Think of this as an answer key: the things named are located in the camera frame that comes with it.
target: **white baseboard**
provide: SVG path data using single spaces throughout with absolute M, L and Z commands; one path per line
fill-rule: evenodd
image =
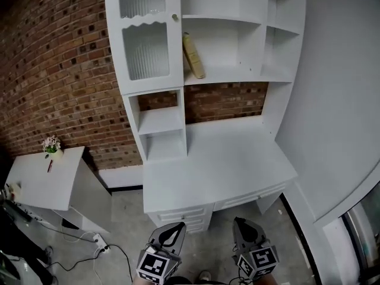
M 99 176 L 108 188 L 138 186 L 143 184 L 143 166 L 99 170 Z

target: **gray wall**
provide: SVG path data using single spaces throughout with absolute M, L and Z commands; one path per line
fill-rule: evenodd
M 277 142 L 314 219 L 380 159 L 380 0 L 307 0 L 296 82 Z

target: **white vase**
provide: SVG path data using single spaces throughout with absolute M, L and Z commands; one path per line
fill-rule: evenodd
M 50 156 L 52 157 L 52 160 L 60 160 L 63 155 L 64 155 L 64 152 L 61 149 L 58 149 L 54 153 L 50 153 Z

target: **black baseboard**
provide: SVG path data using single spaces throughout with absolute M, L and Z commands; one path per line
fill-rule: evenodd
M 113 192 L 142 190 L 142 189 L 143 189 L 143 185 L 138 185 L 138 186 L 128 186 L 128 187 L 107 188 L 107 191 L 112 195 Z
M 294 225 L 294 228 L 296 229 L 297 231 L 297 234 L 298 234 L 298 237 L 302 243 L 302 246 L 305 250 L 305 253 L 306 253 L 306 256 L 308 257 L 308 260 L 309 260 L 309 263 L 310 263 L 310 266 L 311 266 L 311 270 L 313 271 L 313 274 L 314 274 L 314 280 L 315 280 L 315 284 L 317 285 L 322 285 L 322 281 L 321 281 L 321 277 L 319 276 L 319 272 L 318 272 L 318 269 L 316 267 L 316 264 L 315 264 L 315 261 L 314 261 L 314 257 L 311 253 L 311 250 L 309 248 L 309 245 L 308 245 L 308 242 L 306 241 L 306 238 L 305 236 L 303 235 L 303 232 L 302 232 L 302 229 L 301 227 L 299 226 L 299 223 L 296 219 L 296 216 L 294 215 L 293 211 L 292 211 L 292 208 L 290 208 L 290 205 L 289 203 L 287 202 L 286 200 L 286 197 L 284 194 L 281 193 L 280 195 L 280 199 L 281 201 L 283 202 L 284 204 L 284 207 Z

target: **small white desk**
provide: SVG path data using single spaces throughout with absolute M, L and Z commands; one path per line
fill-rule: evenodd
M 7 184 L 21 185 L 15 201 L 32 206 L 26 207 L 32 216 L 53 226 L 63 217 L 85 231 L 107 231 L 111 196 L 82 159 L 83 151 L 84 147 L 65 149 L 49 173 L 51 158 L 45 159 L 46 153 L 18 156 L 7 178 Z

